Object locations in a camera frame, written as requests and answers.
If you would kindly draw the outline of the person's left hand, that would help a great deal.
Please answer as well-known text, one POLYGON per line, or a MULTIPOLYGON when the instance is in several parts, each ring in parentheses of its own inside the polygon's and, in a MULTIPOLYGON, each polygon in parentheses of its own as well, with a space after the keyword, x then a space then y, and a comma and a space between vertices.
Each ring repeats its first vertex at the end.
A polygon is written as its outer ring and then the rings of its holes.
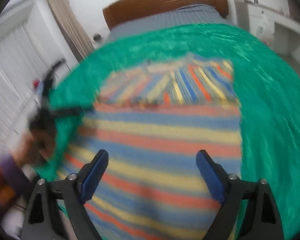
POLYGON ((27 132, 12 151, 12 157, 18 167, 24 165, 39 166, 51 157, 55 147, 56 133, 45 131, 27 132))

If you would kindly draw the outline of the purple sleeve forearm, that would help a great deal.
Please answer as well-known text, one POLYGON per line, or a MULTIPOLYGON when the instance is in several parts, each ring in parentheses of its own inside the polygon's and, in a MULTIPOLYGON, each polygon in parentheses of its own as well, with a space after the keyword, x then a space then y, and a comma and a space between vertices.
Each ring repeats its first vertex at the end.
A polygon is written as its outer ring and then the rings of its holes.
POLYGON ((10 154, 0 159, 0 217, 21 197, 31 193, 33 185, 10 154))

